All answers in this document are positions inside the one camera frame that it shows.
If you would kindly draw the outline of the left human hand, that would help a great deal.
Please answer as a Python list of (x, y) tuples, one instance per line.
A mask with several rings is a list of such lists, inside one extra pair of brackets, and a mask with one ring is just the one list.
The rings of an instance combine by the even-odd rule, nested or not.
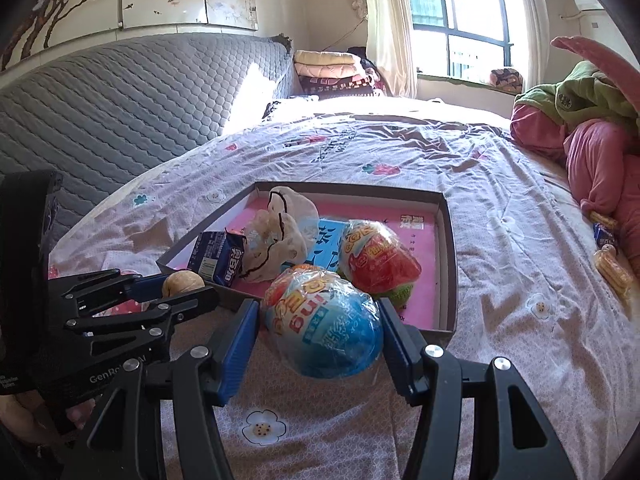
[(32, 444), (54, 445), (75, 439), (88, 422), (96, 400), (66, 410), (72, 429), (55, 425), (53, 416), (37, 390), (1, 397), (1, 423), (15, 437)]

